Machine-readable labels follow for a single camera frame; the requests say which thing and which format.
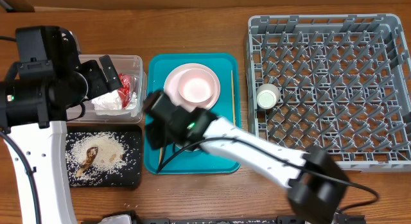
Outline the white napkin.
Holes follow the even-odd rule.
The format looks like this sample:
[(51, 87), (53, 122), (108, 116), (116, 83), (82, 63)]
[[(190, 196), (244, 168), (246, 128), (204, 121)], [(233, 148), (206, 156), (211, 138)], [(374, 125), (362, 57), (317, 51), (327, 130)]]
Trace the white napkin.
[(117, 90), (94, 98), (91, 103), (99, 116), (119, 116), (130, 113), (130, 110), (136, 108), (137, 94), (132, 93), (132, 97), (125, 108), (123, 108), (123, 100)]

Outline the grey bowl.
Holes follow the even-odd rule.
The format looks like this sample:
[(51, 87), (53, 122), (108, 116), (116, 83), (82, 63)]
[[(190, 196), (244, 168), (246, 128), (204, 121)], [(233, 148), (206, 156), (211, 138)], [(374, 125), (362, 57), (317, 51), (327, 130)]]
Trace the grey bowl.
[(190, 143), (187, 143), (187, 144), (177, 144), (177, 143), (174, 143), (173, 144), (173, 152), (174, 153), (177, 153), (178, 151), (180, 151), (180, 150), (184, 150), (184, 151), (188, 151), (188, 152), (193, 152), (193, 151), (198, 151), (200, 148), (199, 148), (199, 145), (192, 145), (192, 144), (190, 144)]

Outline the red snack wrapper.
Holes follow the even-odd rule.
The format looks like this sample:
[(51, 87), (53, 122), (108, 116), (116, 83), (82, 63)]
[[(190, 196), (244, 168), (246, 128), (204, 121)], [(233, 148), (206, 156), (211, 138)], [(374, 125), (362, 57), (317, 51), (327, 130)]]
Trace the red snack wrapper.
[(118, 89), (118, 94), (121, 99), (122, 109), (125, 109), (130, 103), (130, 99), (132, 97), (132, 77), (121, 73), (119, 78), (123, 86)]

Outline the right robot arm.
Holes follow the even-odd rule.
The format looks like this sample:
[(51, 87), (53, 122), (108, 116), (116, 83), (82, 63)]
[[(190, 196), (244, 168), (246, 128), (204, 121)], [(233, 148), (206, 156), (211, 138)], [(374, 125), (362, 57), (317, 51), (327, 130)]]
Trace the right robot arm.
[(152, 149), (171, 143), (180, 146), (159, 170), (183, 151), (199, 149), (246, 165), (285, 188), (292, 210), (306, 221), (332, 223), (348, 177), (327, 152), (268, 142), (204, 108), (188, 111), (175, 105), (162, 90), (149, 93), (143, 110), (152, 118), (146, 126)]

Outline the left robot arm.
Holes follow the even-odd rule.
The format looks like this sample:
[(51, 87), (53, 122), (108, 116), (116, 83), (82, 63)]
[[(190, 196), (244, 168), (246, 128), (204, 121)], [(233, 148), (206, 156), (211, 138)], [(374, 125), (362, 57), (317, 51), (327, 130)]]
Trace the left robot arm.
[(13, 160), (24, 223), (75, 223), (66, 168), (67, 110), (120, 89), (109, 56), (81, 62), (73, 34), (18, 28), (19, 60), (1, 82), (1, 137)]

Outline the wooden chopstick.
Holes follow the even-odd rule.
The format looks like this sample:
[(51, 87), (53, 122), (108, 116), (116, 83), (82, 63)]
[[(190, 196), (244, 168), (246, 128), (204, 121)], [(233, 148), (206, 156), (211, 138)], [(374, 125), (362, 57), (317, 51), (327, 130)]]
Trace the wooden chopstick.
[(232, 92), (232, 123), (236, 126), (236, 105), (235, 105), (235, 92), (234, 92), (234, 74), (231, 71), (231, 92)]
[(159, 150), (159, 163), (158, 163), (158, 168), (157, 170), (159, 170), (159, 168), (161, 167), (163, 160), (164, 160), (164, 149), (165, 147), (160, 148)]

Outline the cream paper cup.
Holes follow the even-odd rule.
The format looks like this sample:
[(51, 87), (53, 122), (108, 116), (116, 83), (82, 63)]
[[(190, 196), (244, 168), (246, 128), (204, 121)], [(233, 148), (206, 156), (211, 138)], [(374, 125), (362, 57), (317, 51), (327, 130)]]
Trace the cream paper cup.
[(257, 89), (257, 104), (260, 108), (271, 109), (273, 108), (280, 98), (279, 89), (270, 83), (266, 83), (258, 87)]

